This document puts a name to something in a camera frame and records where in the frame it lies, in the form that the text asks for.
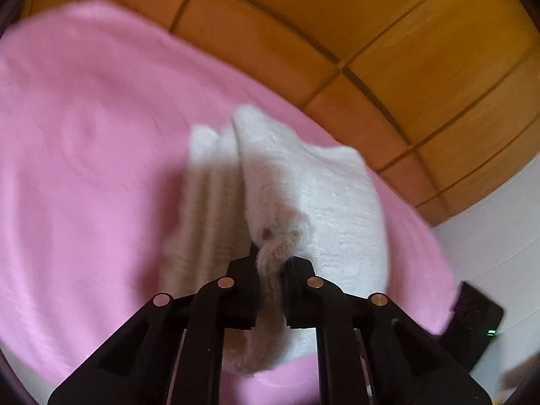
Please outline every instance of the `white wall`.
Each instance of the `white wall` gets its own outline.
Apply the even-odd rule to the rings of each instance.
[[[506,310],[503,370],[540,350],[540,155],[485,199],[434,228],[456,281]]]

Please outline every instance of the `metal pin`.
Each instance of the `metal pin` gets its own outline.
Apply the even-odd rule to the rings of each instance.
[[[169,297],[167,294],[158,294],[154,297],[154,304],[156,306],[166,306],[171,301],[171,297]]]
[[[385,294],[374,294],[371,297],[371,303],[376,306],[385,306],[388,303],[388,298]]]
[[[320,277],[310,277],[307,279],[307,285],[311,286],[311,288],[320,288],[324,284],[325,281]]]
[[[218,286],[222,289],[231,288],[234,286],[234,280],[230,277],[222,277],[218,280]]]

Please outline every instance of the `pink blanket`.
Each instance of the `pink blanket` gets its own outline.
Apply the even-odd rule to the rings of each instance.
[[[219,128],[246,103],[309,143],[336,144],[264,86],[105,1],[64,6],[2,37],[0,340],[51,384],[155,292],[190,128]],[[414,209],[373,181],[391,248],[388,294],[440,332],[456,293],[450,270]],[[317,397],[314,356],[223,376],[222,403]]]

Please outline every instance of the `folded white fabric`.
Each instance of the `folded white fabric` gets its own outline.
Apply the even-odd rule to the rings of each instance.
[[[349,294],[384,292],[388,281],[383,215],[354,149],[302,142],[251,106],[219,134],[193,129],[180,223],[167,239],[160,290],[196,292],[229,262],[259,248],[261,306],[250,331],[227,330],[224,367],[250,374],[316,351],[315,331],[290,330],[279,273],[290,256]]]

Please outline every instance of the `black device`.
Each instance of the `black device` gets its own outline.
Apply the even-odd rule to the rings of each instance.
[[[217,405],[225,328],[255,325],[255,260],[254,253],[231,262],[224,277],[194,295],[153,297],[52,393],[49,405]],[[305,259],[287,260],[282,288],[288,326],[317,330],[323,405],[491,404],[467,368],[503,311],[472,286],[462,286],[440,340],[384,294],[344,294]],[[462,311],[477,308],[464,334]]]

